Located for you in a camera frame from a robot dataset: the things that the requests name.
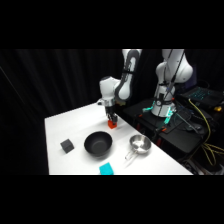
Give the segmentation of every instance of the silver pot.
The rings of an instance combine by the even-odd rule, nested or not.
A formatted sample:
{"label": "silver pot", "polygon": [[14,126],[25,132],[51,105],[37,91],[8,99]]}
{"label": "silver pot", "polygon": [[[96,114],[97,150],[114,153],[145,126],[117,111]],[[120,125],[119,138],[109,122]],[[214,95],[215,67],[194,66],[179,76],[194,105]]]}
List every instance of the silver pot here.
{"label": "silver pot", "polygon": [[142,155],[148,153],[152,146],[151,141],[144,135],[133,136],[130,139],[130,144],[133,152],[129,152],[125,157],[127,161],[129,161],[135,154]]}

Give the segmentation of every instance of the metal pan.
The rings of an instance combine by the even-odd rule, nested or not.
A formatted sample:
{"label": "metal pan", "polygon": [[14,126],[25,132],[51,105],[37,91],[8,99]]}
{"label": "metal pan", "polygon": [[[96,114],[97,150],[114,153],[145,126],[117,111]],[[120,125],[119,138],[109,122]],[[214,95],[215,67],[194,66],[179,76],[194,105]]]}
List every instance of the metal pan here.
{"label": "metal pan", "polygon": [[85,141],[86,151],[95,157],[107,154],[112,146],[112,137],[106,132],[95,132]]}
{"label": "metal pan", "polygon": [[146,154],[149,152],[152,143],[151,141],[144,135],[135,135],[130,139],[130,144],[132,146],[132,151],[129,152],[128,155],[125,157],[127,161],[131,160],[131,158],[135,154]]}

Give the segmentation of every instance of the white table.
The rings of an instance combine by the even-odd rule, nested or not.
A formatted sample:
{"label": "white table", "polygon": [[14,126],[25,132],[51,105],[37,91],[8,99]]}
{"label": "white table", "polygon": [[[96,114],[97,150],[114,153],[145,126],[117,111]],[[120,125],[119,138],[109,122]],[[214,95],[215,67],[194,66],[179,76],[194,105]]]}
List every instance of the white table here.
{"label": "white table", "polygon": [[[96,104],[45,119],[45,131],[50,175],[99,175],[99,167],[108,162],[115,175],[192,175],[154,144],[148,155],[127,162],[129,139],[139,132],[120,117],[118,127],[111,130],[105,108]],[[103,158],[92,157],[84,148],[85,139],[97,131],[105,131],[113,138],[110,153]],[[68,154],[60,145],[67,139],[75,146]]]}

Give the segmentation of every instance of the black cube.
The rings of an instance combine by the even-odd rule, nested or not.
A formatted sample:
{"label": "black cube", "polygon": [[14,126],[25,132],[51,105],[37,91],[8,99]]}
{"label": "black cube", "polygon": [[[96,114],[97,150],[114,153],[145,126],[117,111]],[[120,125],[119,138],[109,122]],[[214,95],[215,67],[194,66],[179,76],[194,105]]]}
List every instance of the black cube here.
{"label": "black cube", "polygon": [[72,142],[69,139],[64,141],[64,142],[62,142],[61,146],[62,146],[63,150],[66,153],[69,153],[69,152],[71,152],[74,149],[74,146],[73,146]]}

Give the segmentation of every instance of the black background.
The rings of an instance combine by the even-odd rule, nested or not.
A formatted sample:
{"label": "black background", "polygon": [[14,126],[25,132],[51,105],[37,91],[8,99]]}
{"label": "black background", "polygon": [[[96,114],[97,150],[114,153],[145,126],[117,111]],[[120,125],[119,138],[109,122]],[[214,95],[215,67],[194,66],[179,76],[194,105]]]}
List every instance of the black background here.
{"label": "black background", "polygon": [[[186,56],[200,79],[224,91],[223,49],[186,49]],[[143,50],[128,106],[154,95],[162,61],[161,49]],[[123,64],[121,49],[1,49],[8,77],[0,71],[1,171],[48,174],[44,118],[97,102],[99,80],[119,79]]]}

